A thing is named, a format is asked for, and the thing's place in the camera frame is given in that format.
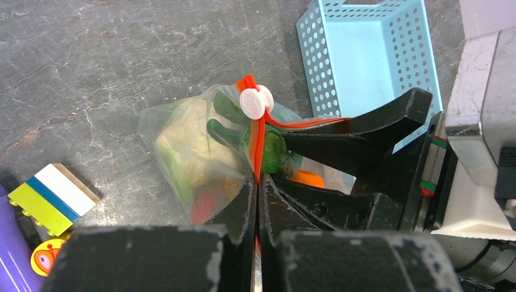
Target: cartoon face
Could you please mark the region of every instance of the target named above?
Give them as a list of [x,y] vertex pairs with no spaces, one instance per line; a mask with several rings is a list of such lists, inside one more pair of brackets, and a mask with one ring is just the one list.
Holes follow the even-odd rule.
[[40,244],[34,250],[30,259],[30,265],[38,275],[48,276],[64,242],[60,238],[50,239]]

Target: perforated plastic basket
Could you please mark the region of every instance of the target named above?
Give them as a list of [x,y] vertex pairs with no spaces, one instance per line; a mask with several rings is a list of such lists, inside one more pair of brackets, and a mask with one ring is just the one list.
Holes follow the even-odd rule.
[[355,117],[412,87],[433,93],[427,125],[442,110],[423,0],[314,0],[297,29],[314,116]]

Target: screw hole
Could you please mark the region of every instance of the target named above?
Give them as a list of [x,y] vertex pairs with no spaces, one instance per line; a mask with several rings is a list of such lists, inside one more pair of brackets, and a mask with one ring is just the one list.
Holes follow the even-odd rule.
[[313,210],[314,215],[317,217],[323,217],[328,213],[328,207],[324,203],[315,204],[315,208]]

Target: blue stripe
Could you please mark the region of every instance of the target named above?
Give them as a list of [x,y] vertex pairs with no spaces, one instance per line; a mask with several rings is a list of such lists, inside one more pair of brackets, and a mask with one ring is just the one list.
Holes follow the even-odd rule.
[[27,184],[39,193],[47,202],[49,202],[54,208],[56,208],[61,214],[63,214],[71,222],[79,220],[80,216],[75,213],[65,202],[59,199],[49,188],[47,188],[39,179],[31,177],[27,181]]

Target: grey marble countertop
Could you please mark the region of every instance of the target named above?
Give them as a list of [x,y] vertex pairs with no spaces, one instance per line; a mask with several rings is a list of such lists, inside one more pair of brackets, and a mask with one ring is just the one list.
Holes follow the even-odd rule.
[[[1,0],[0,183],[11,191],[61,162],[102,198],[78,225],[182,222],[136,134],[139,112],[252,73],[311,116],[295,29],[309,2]],[[427,1],[427,14],[447,103],[464,40],[459,2]]]

